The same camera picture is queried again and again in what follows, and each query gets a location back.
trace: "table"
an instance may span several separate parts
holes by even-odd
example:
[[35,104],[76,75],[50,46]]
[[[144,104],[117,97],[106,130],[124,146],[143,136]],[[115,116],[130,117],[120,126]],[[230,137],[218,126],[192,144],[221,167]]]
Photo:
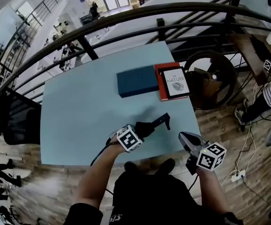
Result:
[[[271,45],[266,42],[266,36],[264,35],[254,35],[257,39],[262,41],[271,53]],[[264,62],[259,59],[257,56],[252,43],[250,41],[251,34],[230,34],[228,39],[234,43],[243,59],[246,61],[247,65],[250,66],[252,75],[254,76],[257,85],[261,86],[265,83],[271,81],[271,76],[268,78],[268,73],[264,70]]]
[[51,165],[89,165],[108,136],[126,124],[152,122],[164,113],[171,117],[131,153],[116,163],[183,150],[180,131],[200,134],[189,98],[161,102],[159,92],[121,98],[118,72],[173,62],[165,42],[116,52],[60,74],[45,83],[41,112],[41,160]]

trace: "power strip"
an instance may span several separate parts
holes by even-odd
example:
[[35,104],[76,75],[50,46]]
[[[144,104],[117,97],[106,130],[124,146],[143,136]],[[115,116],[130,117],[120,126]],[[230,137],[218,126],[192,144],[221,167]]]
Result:
[[242,170],[242,171],[236,173],[235,175],[232,175],[232,176],[231,176],[231,182],[235,182],[235,181],[241,179],[242,176],[245,177],[245,175],[246,175],[246,171],[245,171],[245,169],[244,169],[244,170]]

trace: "black chair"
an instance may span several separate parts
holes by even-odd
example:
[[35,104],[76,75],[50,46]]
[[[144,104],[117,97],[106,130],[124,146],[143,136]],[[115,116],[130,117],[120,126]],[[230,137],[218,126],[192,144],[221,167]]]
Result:
[[40,104],[9,88],[0,94],[0,132],[7,144],[40,144],[40,120]]

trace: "metal railing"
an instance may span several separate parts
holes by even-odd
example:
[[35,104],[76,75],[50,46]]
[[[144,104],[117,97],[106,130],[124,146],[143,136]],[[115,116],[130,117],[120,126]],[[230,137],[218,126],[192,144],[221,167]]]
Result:
[[43,0],[17,27],[0,56],[0,84],[22,64],[38,29],[59,1]]
[[[22,74],[25,70],[30,68],[32,65],[34,65],[36,62],[43,59],[45,56],[49,55],[50,53],[54,52],[55,50],[70,44],[73,41],[78,41],[81,46],[83,47],[82,50],[74,52],[70,54],[69,56],[60,59],[59,61],[54,62],[53,64],[47,66],[40,72],[34,74],[30,78],[28,78],[23,83],[17,85],[14,90],[18,90],[19,88],[23,87],[36,77],[40,76],[46,71],[49,71],[53,67],[66,62],[73,57],[80,56],[81,54],[87,53],[89,57],[92,60],[98,59],[98,55],[94,51],[94,49],[97,49],[99,47],[105,46],[107,44],[111,44],[117,41],[121,41],[127,38],[139,36],[142,34],[152,33],[152,32],[166,32],[170,29],[178,29],[178,28],[189,28],[189,27],[196,27],[196,26],[217,26],[222,28],[222,33],[218,34],[219,37],[225,37],[227,31],[227,28],[230,27],[248,27],[248,28],[254,28],[259,30],[270,30],[266,27],[260,27],[260,26],[254,26],[250,24],[245,23],[234,23],[230,22],[229,19],[223,21],[223,22],[186,22],[186,23],[180,23],[180,24],[172,24],[172,25],[166,25],[166,26],[159,26],[155,28],[148,28],[144,30],[139,30],[136,32],[131,32],[128,34],[124,34],[118,37],[114,37],[105,41],[102,41],[96,45],[91,46],[88,41],[85,38],[85,35],[93,33],[95,31],[98,31],[100,29],[113,26],[118,23],[134,20],[137,18],[152,16],[152,15],[159,15],[159,14],[168,14],[168,13],[177,13],[177,12],[216,12],[216,13],[226,13],[226,16],[229,15],[244,15],[251,18],[259,19],[268,23],[271,23],[271,18],[264,16],[262,14],[253,12],[249,9],[235,7],[231,5],[225,5],[225,4],[216,4],[216,3],[205,3],[205,2],[180,2],[180,3],[170,3],[170,4],[161,4],[161,5],[153,5],[153,6],[147,6],[147,7],[141,7],[130,11],[125,11],[122,13],[118,13],[109,17],[104,17],[99,20],[92,21],[89,24],[86,24],[68,34],[65,34],[64,36],[60,37],[59,39],[55,40],[53,43],[47,45],[42,50],[38,51],[36,54],[34,54],[32,57],[30,57],[25,63],[23,63],[15,72],[13,72],[0,86],[0,93],[3,91],[5,87],[7,87],[10,83],[12,83],[20,74]],[[180,41],[187,41],[189,39],[194,39],[193,37],[183,37],[183,38],[174,38],[167,40],[167,43],[175,43]],[[207,50],[208,46],[203,46],[202,49]],[[24,94],[27,94],[35,89],[38,89],[39,87],[43,86],[45,82],[41,82],[40,84],[37,84],[35,87],[29,89]]]

